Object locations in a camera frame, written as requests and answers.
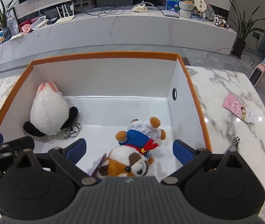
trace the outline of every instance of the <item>pink packet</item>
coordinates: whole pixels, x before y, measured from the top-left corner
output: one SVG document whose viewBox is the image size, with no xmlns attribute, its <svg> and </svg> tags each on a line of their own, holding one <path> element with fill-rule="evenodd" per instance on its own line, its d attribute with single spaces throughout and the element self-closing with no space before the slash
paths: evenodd
<svg viewBox="0 0 265 224">
<path fill-rule="evenodd" d="M 240 103 L 239 100 L 233 94 L 228 93 L 222 106 L 227 108 L 239 119 L 245 121 L 246 123 L 253 122 L 254 114 L 251 111 L 246 111 L 244 105 Z"/>
</svg>

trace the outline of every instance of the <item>box wall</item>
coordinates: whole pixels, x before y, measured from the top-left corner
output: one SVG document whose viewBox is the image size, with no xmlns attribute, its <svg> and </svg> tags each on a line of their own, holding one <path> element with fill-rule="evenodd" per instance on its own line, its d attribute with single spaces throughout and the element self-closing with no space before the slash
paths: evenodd
<svg viewBox="0 0 265 224">
<path fill-rule="evenodd" d="M 173 88 L 177 98 L 172 98 Z M 198 112 L 187 82 L 187 77 L 177 60 L 176 68 L 167 97 L 174 139 L 180 139 L 194 149 L 206 147 Z"/>
<path fill-rule="evenodd" d="M 42 82 L 63 96 L 166 97 L 176 62 L 161 59 L 80 59 L 34 65 Z"/>
<path fill-rule="evenodd" d="M 23 137 L 23 125 L 30 121 L 30 112 L 38 86 L 41 84 L 33 69 L 16 94 L 0 126 L 4 142 Z"/>
</svg>

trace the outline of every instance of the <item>plush ear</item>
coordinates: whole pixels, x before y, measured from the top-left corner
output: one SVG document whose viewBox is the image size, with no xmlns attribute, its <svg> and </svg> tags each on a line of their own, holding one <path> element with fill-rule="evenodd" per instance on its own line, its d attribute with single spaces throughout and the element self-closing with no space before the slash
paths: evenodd
<svg viewBox="0 0 265 224">
<path fill-rule="evenodd" d="M 166 139 L 166 132 L 163 129 L 161 129 L 160 139 L 161 140 Z"/>
<path fill-rule="evenodd" d="M 71 107 L 69 109 L 69 117 L 65 121 L 65 123 L 62 125 L 61 129 L 70 127 L 72 123 L 75 121 L 77 116 L 78 116 L 78 109 L 76 107 Z"/>
<path fill-rule="evenodd" d="M 123 141 L 125 141 L 125 139 L 126 139 L 126 131 L 122 130 L 116 134 L 116 140 L 117 141 L 123 142 Z"/>
<path fill-rule="evenodd" d="M 23 125 L 23 129 L 29 133 L 32 136 L 38 136 L 38 137 L 42 137 L 45 136 L 44 133 L 40 132 L 35 126 L 33 126 L 33 124 L 29 121 L 27 121 L 24 125 Z"/>
<path fill-rule="evenodd" d="M 150 166 L 153 162 L 154 162 L 153 157 L 149 157 L 149 159 L 148 159 L 148 164 L 149 164 L 149 166 Z"/>
<path fill-rule="evenodd" d="M 103 179 L 108 175 L 109 159 L 106 158 L 101 166 L 97 169 L 95 176 L 99 179 Z"/>
<path fill-rule="evenodd" d="M 158 128 L 160 126 L 160 120 L 156 117 L 151 117 L 150 124 L 153 126 L 153 128 Z"/>
<path fill-rule="evenodd" d="M 129 165 L 132 166 L 135 164 L 137 161 L 141 159 L 141 155 L 139 153 L 133 152 L 132 154 L 129 155 Z"/>
</svg>

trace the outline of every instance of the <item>floor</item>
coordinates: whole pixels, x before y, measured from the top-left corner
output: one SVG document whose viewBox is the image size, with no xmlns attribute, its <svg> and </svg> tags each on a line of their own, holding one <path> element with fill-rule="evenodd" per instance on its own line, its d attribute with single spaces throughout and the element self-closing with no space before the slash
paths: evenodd
<svg viewBox="0 0 265 224">
<path fill-rule="evenodd" d="M 203 66 L 210 67 L 215 69 L 224 69 L 242 72 L 248 77 L 252 73 L 253 59 L 254 67 L 261 63 L 262 58 L 244 53 L 242 58 L 238 59 L 232 55 L 223 55 L 214 52 L 208 52 L 203 50 L 188 49 L 181 47 L 173 46 L 157 46 L 157 45 L 98 45 L 98 46 L 86 46 L 86 47 L 77 47 L 70 49 L 63 49 L 57 51 L 46 52 L 38 55 L 32 55 L 11 62 L 4 63 L 0 65 L 0 78 L 19 75 L 21 74 L 27 65 L 35 59 L 57 56 L 57 55 L 66 55 L 74 53 L 83 53 L 83 52 L 99 52 L 99 51 L 158 51 L 158 52 L 172 52 L 178 53 L 184 58 L 184 63 L 192 66 Z M 265 77 L 261 83 L 256 88 L 257 92 L 260 95 L 260 98 L 265 105 Z"/>
</svg>

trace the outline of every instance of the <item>tag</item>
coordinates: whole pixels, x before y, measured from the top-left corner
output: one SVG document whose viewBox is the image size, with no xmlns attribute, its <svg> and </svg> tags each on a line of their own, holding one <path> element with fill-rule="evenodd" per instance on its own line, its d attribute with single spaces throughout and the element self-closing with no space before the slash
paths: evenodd
<svg viewBox="0 0 265 224">
<path fill-rule="evenodd" d="M 93 163 L 93 167 L 88 171 L 87 174 L 93 176 L 105 159 L 106 159 L 106 153 L 103 154 L 97 161 Z"/>
</svg>

